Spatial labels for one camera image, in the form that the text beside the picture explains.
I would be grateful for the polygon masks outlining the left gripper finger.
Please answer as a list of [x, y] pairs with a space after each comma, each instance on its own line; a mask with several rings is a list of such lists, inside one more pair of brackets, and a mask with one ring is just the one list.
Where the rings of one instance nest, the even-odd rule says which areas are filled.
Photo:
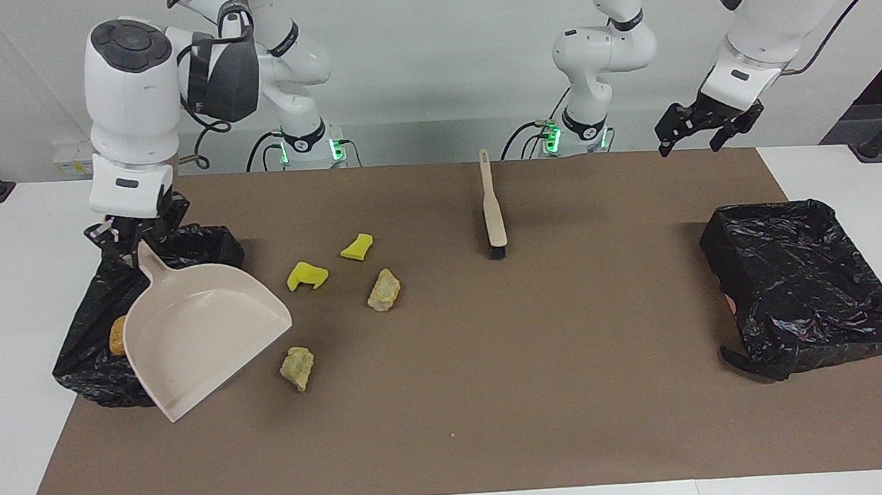
[[695, 105], [669, 105], [654, 126], [660, 156], [669, 156], [677, 142], [697, 133], [695, 114]]
[[749, 133], [756, 121], [759, 120], [763, 110], [763, 104], [754, 104], [749, 110], [737, 116], [737, 118], [725, 120], [720, 129], [711, 138], [710, 147], [712, 151], [721, 151], [732, 137]]

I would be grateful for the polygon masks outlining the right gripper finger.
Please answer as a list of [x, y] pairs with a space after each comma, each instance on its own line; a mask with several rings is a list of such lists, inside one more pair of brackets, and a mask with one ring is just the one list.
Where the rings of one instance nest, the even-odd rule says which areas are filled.
[[164, 242], [172, 231], [177, 230], [190, 203], [181, 192], [168, 192], [158, 203], [155, 220], [155, 242]]
[[101, 251], [103, 255], [121, 254], [118, 235], [115, 230], [115, 219], [104, 219], [84, 229], [84, 236]]

